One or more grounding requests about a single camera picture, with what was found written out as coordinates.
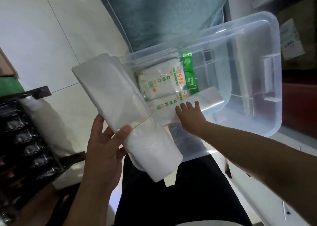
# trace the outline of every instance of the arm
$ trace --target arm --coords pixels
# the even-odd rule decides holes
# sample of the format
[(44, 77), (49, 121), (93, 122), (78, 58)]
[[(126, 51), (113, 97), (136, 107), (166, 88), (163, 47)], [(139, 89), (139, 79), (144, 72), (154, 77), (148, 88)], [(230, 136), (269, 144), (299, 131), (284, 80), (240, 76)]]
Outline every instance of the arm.
[(113, 137), (108, 127), (103, 133), (104, 119), (98, 115), (91, 129), (87, 146), (84, 175), (63, 226), (104, 226), (109, 199), (118, 185), (122, 158), (126, 154), (119, 146), (128, 137), (131, 127), (124, 126)]
[(236, 166), (252, 175), (308, 223), (317, 225), (317, 158), (270, 138), (206, 121), (195, 102), (176, 107), (183, 128), (211, 144)]

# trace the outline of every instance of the black pants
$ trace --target black pants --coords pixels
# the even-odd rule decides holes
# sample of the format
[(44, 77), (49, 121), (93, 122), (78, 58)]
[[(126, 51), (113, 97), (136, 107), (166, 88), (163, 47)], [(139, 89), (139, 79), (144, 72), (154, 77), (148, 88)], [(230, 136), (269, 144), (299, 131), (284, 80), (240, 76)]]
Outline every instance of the black pants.
[(211, 155), (181, 163), (176, 183), (170, 187), (164, 180), (154, 183), (125, 157), (114, 225), (177, 225), (202, 220), (252, 225)]

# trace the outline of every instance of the person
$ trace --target person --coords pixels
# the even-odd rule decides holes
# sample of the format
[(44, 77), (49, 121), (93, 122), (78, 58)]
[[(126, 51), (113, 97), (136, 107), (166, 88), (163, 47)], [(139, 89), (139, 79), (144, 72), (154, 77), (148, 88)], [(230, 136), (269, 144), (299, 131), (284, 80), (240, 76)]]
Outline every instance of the person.
[[(317, 225), (317, 159), (275, 140), (208, 122), (199, 103), (182, 103), (176, 113), (183, 128), (205, 140)], [(114, 135), (98, 115), (87, 147), (84, 175), (64, 226), (105, 225), (111, 192), (118, 185), (126, 154), (119, 146), (131, 132)], [(176, 183), (154, 183), (124, 159), (122, 195), (114, 225), (252, 225), (228, 180), (211, 155), (183, 162)]]

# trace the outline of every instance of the fingernail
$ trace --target fingernail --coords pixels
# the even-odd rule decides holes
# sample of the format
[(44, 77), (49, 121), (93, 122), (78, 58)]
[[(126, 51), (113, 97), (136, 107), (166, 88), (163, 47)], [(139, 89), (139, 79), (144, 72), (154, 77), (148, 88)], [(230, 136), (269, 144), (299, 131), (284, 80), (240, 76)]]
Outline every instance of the fingernail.
[(121, 128), (123, 131), (129, 133), (131, 131), (131, 127), (129, 125), (125, 125), (123, 128)]

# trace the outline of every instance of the finger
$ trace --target finger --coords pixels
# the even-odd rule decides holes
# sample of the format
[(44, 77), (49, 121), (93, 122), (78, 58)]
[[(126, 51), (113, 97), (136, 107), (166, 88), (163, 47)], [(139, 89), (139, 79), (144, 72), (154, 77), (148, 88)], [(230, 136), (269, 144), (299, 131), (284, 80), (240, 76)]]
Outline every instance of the finger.
[(105, 131), (103, 132), (103, 135), (104, 135), (106, 142), (108, 142), (112, 138), (112, 136), (114, 135), (114, 132), (110, 127), (107, 127), (105, 129)]
[(127, 152), (126, 152), (126, 150), (124, 148), (117, 149), (117, 152), (116, 152), (117, 159), (122, 160), (122, 158), (125, 155), (127, 155)]
[(195, 101), (195, 109), (199, 109), (200, 110), (200, 106), (199, 106), (199, 102)]
[(182, 114), (182, 110), (180, 109), (179, 106), (175, 107), (175, 111), (176, 111), (177, 116), (180, 117)]
[(101, 133), (103, 129), (103, 119), (102, 115), (98, 114), (93, 121), (93, 126), (91, 128), (91, 135)]
[(186, 106), (187, 106), (188, 109), (193, 108), (193, 106), (192, 106), (192, 104), (190, 102), (186, 102)]
[(106, 144), (107, 149), (109, 150), (110, 155), (114, 155), (118, 147), (123, 144), (124, 140), (129, 136), (131, 132), (131, 127), (126, 125), (116, 133), (113, 138), (111, 138)]
[(182, 109), (182, 111), (187, 110), (187, 106), (185, 105), (185, 103), (181, 103), (180, 108)]

